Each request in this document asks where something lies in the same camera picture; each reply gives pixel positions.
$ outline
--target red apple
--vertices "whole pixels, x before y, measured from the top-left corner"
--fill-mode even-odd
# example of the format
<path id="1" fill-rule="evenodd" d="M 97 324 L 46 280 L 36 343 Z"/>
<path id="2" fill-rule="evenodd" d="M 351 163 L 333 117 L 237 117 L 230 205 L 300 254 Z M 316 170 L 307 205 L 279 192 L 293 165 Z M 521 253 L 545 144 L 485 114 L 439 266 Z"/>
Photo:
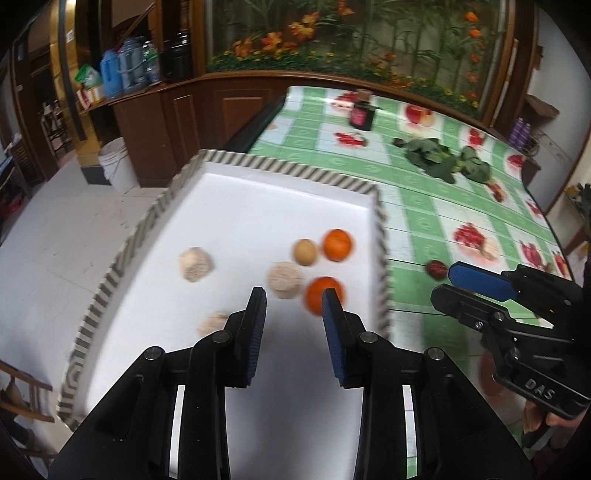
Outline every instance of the red apple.
<path id="1" fill-rule="evenodd" d="M 423 110 L 425 109 L 417 105 L 407 105 L 405 113 L 408 121 L 414 124 L 419 124 L 423 116 Z"/>

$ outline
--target black container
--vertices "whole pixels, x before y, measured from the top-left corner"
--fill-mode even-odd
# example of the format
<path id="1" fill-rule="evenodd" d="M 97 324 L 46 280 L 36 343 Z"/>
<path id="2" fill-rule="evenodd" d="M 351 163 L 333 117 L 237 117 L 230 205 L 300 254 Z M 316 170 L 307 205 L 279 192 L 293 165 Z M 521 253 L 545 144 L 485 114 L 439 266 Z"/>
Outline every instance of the black container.
<path id="1" fill-rule="evenodd" d="M 377 107 L 369 103 L 372 92 L 358 88 L 357 96 L 359 100 L 353 104 L 353 108 L 349 114 L 349 125 L 358 130 L 370 131 L 374 123 L 375 111 L 377 110 Z"/>
<path id="2" fill-rule="evenodd" d="M 167 45 L 161 55 L 163 76 L 168 83 L 182 82 L 193 78 L 191 39 L 187 32 L 178 34 L 178 39 Z"/>

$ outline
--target blue jug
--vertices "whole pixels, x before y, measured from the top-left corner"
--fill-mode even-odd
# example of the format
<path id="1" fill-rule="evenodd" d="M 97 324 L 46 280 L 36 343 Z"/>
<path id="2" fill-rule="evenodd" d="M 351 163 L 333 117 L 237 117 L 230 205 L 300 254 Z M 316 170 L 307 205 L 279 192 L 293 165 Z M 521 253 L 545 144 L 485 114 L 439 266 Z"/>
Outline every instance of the blue jug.
<path id="1" fill-rule="evenodd" d="M 113 50 L 107 50 L 100 61 L 100 75 L 103 77 L 107 98 L 123 93 L 123 80 L 118 72 L 119 57 Z"/>
<path id="2" fill-rule="evenodd" d="M 142 55 L 142 45 L 135 38 L 128 38 L 119 50 L 119 69 L 125 93 L 148 86 L 148 77 Z"/>

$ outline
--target purple bottle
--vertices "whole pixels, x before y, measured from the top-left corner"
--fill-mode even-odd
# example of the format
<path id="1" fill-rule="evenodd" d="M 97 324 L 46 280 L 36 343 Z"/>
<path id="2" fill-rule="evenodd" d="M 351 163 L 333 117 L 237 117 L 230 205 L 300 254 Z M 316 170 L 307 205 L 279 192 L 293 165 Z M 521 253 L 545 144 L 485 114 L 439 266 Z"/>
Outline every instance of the purple bottle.
<path id="1" fill-rule="evenodd" d="M 521 149 L 525 146 L 527 141 L 530 139 L 530 133 L 531 133 L 531 125 L 525 124 L 524 127 L 519 132 L 519 138 L 517 139 L 517 145 L 515 145 L 515 148 L 517 150 L 521 151 Z"/>
<path id="2" fill-rule="evenodd" d="M 511 130 L 511 134 L 509 135 L 509 145 L 516 148 L 517 142 L 519 140 L 519 133 L 523 128 L 523 119 L 519 117 L 513 125 L 513 130 Z"/>

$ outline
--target wooden cabinet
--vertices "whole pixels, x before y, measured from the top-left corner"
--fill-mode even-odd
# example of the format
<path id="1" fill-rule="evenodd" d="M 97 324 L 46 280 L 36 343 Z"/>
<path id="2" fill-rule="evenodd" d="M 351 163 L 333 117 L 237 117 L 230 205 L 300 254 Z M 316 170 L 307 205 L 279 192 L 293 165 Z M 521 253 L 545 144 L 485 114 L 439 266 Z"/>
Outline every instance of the wooden cabinet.
<path id="1" fill-rule="evenodd" d="M 115 104 L 115 117 L 141 187 L 165 187 L 178 172 L 160 95 Z"/>
<path id="2" fill-rule="evenodd" d="M 182 168 L 201 148 L 197 119 L 203 115 L 199 90 L 192 84 L 161 94 L 168 134 L 177 167 Z"/>
<path id="3" fill-rule="evenodd" d="M 166 186 L 201 148 L 221 148 L 261 109 L 292 85 L 369 88 L 361 80 L 302 72 L 207 74 L 161 85 L 113 104 L 119 130 L 142 187 Z M 380 95 L 398 98 L 395 93 Z M 432 108 L 424 98 L 407 101 Z M 461 121 L 469 121 L 457 112 Z M 478 128 L 482 124 L 472 122 Z"/>
<path id="4" fill-rule="evenodd" d="M 215 90 L 213 99 L 217 116 L 218 136 L 232 138 L 248 121 L 270 102 L 270 90 Z"/>

